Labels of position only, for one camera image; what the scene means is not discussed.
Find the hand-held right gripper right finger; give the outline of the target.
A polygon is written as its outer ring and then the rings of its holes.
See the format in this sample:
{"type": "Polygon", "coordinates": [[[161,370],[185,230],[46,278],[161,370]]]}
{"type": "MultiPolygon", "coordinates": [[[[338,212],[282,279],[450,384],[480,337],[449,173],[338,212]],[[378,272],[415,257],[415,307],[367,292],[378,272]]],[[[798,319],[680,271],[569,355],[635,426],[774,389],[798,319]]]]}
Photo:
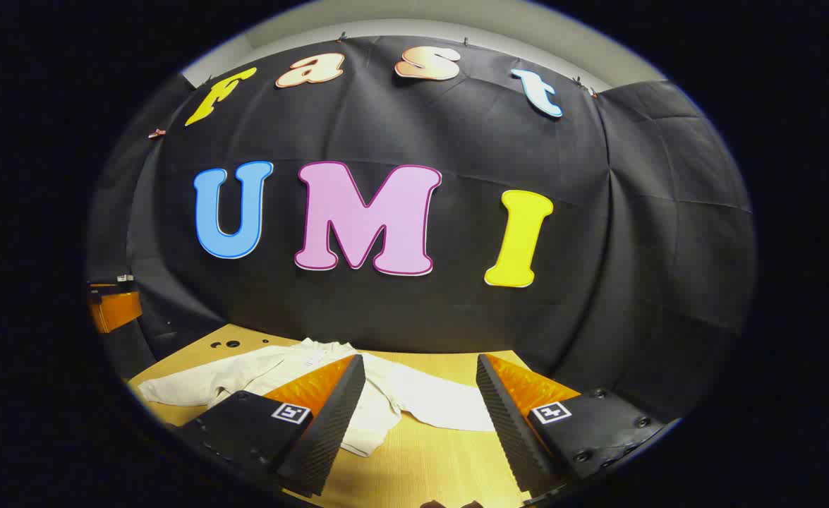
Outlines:
{"type": "Polygon", "coordinates": [[[478,355],[476,383],[518,487],[570,494],[633,459],[667,425],[610,389],[576,392],[497,355],[478,355]]]}

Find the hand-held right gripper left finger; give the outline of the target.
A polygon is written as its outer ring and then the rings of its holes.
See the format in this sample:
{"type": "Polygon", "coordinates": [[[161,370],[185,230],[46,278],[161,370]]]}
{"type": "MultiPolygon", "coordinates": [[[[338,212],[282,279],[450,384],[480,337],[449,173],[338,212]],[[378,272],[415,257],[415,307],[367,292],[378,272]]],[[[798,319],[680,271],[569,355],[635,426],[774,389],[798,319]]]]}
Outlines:
{"type": "Polygon", "coordinates": [[[174,433],[247,483],[321,495],[363,386],[363,357],[349,355],[266,395],[239,390],[174,433]]]}

